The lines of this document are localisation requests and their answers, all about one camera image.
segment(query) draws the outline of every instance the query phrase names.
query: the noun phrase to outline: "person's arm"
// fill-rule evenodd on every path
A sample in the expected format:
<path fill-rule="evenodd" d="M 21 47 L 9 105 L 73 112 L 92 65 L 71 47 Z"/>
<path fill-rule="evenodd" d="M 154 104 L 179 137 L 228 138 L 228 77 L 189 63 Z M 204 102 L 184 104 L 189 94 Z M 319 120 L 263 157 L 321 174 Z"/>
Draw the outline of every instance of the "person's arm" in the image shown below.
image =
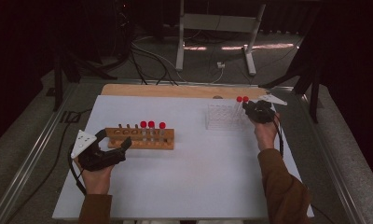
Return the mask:
<path fill-rule="evenodd" d="M 110 223 L 112 196 L 108 195 L 110 188 L 111 171 L 114 166 L 106 167 L 99 171 L 82 171 L 87 195 L 82 204 L 78 223 L 80 224 L 106 224 Z"/>
<path fill-rule="evenodd" d="M 253 123 L 256 126 L 255 134 L 261 151 L 258 160 L 267 199 L 269 222 L 310 223 L 307 217 L 311 200 L 309 191 L 297 178 L 288 173 L 280 152 L 274 148 L 277 134 L 275 125 Z"/>

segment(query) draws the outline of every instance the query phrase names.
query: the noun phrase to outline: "sleeve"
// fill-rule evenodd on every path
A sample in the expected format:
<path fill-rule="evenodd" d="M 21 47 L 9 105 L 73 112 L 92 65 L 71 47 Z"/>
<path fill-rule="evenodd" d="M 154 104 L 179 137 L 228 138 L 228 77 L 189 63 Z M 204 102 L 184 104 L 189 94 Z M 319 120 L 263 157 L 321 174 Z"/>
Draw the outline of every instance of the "sleeve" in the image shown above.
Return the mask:
<path fill-rule="evenodd" d="M 87 194 L 79 214 L 79 224 L 110 223 L 112 195 Z"/>
<path fill-rule="evenodd" d="M 311 201 L 308 189 L 290 175 L 280 152 L 269 148 L 258 155 L 270 223 L 310 223 L 307 210 Z"/>

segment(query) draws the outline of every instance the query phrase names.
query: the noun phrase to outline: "wooden block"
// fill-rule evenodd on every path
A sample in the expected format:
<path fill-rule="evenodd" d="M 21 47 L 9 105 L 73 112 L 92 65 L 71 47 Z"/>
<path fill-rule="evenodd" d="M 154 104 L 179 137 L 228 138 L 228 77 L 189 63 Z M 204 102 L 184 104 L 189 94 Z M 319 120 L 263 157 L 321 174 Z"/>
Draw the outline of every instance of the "wooden block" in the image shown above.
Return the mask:
<path fill-rule="evenodd" d="M 103 87 L 102 95 L 123 96 L 155 96 L 155 97 L 182 97 L 182 98 L 213 98 L 221 96 L 224 99 L 236 99 L 237 96 L 248 96 L 258 99 L 266 95 L 264 89 L 258 87 L 228 87 L 228 86 L 164 86 L 164 85 L 128 85 L 107 84 Z"/>
<path fill-rule="evenodd" d="M 146 129 L 131 128 L 128 124 L 126 128 L 105 128 L 107 137 L 110 139 L 108 142 L 109 148 L 120 147 L 120 144 L 127 138 L 131 138 L 131 148 L 140 149 L 174 149 L 174 129 Z"/>

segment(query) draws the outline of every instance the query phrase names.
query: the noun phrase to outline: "test tube rack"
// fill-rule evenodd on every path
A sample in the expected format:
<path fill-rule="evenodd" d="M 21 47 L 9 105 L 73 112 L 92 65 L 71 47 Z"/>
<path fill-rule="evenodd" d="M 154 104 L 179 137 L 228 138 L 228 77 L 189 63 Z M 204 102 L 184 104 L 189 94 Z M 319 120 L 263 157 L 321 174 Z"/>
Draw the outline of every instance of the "test tube rack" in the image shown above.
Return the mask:
<path fill-rule="evenodd" d="M 119 124 L 118 128 L 105 128 L 109 138 L 108 147 L 117 148 L 127 138 L 131 138 L 130 148 L 140 149 L 174 149 L 174 129 L 152 129 L 145 130 L 136 124 L 132 128 L 129 124 L 123 128 Z"/>
<path fill-rule="evenodd" d="M 208 130 L 238 131 L 245 128 L 248 118 L 243 113 L 235 113 L 232 105 L 208 104 L 208 113 L 206 115 L 206 128 Z"/>

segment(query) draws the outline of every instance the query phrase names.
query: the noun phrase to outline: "white table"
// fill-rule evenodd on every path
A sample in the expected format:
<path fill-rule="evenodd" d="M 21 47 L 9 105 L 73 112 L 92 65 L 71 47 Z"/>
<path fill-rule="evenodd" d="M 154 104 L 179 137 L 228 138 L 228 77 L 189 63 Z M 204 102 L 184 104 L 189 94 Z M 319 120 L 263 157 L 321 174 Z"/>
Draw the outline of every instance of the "white table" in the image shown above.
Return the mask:
<path fill-rule="evenodd" d="M 255 219 L 267 207 L 253 125 L 244 131 L 205 128 L 207 105 L 233 100 L 98 96 L 86 127 L 95 134 L 119 123 L 165 121 L 175 130 L 174 150 L 129 149 L 112 173 L 111 217 L 119 219 Z M 284 161 L 300 178 L 284 139 Z M 106 139 L 101 147 L 106 148 Z M 84 196 L 68 174 L 53 213 L 77 219 Z"/>

